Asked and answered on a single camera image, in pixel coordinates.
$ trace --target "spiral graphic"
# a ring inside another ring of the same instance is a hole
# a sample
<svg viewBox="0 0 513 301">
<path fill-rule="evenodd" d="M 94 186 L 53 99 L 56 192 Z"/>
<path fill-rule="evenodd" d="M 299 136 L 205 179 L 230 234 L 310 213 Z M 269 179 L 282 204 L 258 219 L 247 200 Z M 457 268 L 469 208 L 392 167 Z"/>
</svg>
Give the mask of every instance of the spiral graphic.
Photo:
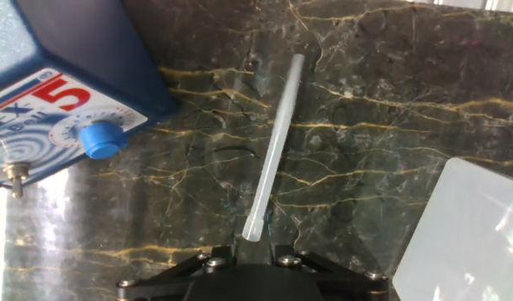
<svg viewBox="0 0 513 301">
<path fill-rule="evenodd" d="M 0 173 L 1 169 L 12 162 L 32 164 L 30 176 L 53 169 L 82 154 L 82 149 L 57 147 L 48 140 L 51 122 L 31 124 L 22 130 L 0 131 Z M 0 183 L 7 179 L 0 177 Z"/>
</svg>

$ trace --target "red number 5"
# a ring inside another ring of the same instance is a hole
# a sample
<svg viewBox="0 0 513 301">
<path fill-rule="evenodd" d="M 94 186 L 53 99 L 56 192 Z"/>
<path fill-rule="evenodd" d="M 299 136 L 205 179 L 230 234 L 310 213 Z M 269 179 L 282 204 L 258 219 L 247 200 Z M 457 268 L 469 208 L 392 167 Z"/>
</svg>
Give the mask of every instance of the red number 5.
<svg viewBox="0 0 513 301">
<path fill-rule="evenodd" d="M 59 99 L 62 99 L 65 96 L 74 96 L 79 100 L 75 104 L 60 105 L 60 109 L 66 110 L 68 112 L 70 110 L 76 109 L 79 106 L 88 102 L 89 98 L 91 97 L 91 94 L 84 89 L 72 88 L 72 89 L 66 89 L 56 95 L 50 94 L 57 88 L 63 86 L 64 84 L 67 84 L 67 82 L 65 80 L 58 79 L 55 82 L 48 84 L 47 86 L 42 87 L 41 89 L 33 92 L 32 95 L 35 97 L 38 97 L 40 99 L 43 99 L 51 104 L 55 103 L 56 101 L 58 101 Z"/>
</svg>

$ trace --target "blue knob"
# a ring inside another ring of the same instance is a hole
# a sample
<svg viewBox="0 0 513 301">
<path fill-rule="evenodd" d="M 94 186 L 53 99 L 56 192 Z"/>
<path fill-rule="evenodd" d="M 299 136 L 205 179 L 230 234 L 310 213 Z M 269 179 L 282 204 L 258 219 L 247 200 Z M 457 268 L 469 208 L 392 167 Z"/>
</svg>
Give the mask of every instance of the blue knob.
<svg viewBox="0 0 513 301">
<path fill-rule="evenodd" d="M 109 122 L 98 122 L 80 131 L 80 139 L 91 159 L 111 157 L 129 145 L 123 129 Z"/>
</svg>

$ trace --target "clear plastic tube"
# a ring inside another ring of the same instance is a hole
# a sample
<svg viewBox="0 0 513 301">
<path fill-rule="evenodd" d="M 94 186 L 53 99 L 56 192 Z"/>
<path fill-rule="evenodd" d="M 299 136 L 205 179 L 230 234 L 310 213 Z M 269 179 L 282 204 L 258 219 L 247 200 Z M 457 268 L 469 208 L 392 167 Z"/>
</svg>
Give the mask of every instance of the clear plastic tube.
<svg viewBox="0 0 513 301">
<path fill-rule="evenodd" d="M 301 71 L 305 57 L 301 54 L 295 54 L 290 64 L 287 82 L 282 92 L 281 100 L 277 109 L 275 123 L 273 124 L 272 138 L 267 147 L 264 167 L 256 189 L 255 201 L 247 217 L 246 225 L 243 227 L 242 236 L 251 242 L 258 242 L 264 227 L 264 214 L 266 213 L 267 203 L 272 193 L 273 182 L 277 174 L 279 161 L 281 160 L 282 148 L 287 138 L 292 114 L 296 106 L 297 89 L 301 78 Z"/>
</svg>

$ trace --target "marble surface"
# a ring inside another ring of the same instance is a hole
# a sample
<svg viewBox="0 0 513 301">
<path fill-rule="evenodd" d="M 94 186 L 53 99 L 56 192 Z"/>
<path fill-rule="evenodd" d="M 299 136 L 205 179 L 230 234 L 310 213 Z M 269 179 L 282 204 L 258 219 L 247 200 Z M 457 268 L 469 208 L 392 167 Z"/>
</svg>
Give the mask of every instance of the marble surface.
<svg viewBox="0 0 513 301">
<path fill-rule="evenodd" d="M 0 300 L 112 300 L 211 246 L 393 274 L 444 163 L 513 176 L 513 16 L 375 0 L 125 1 L 181 112 L 107 161 L 0 190 Z M 294 53 L 258 244 L 240 238 Z"/>
</svg>

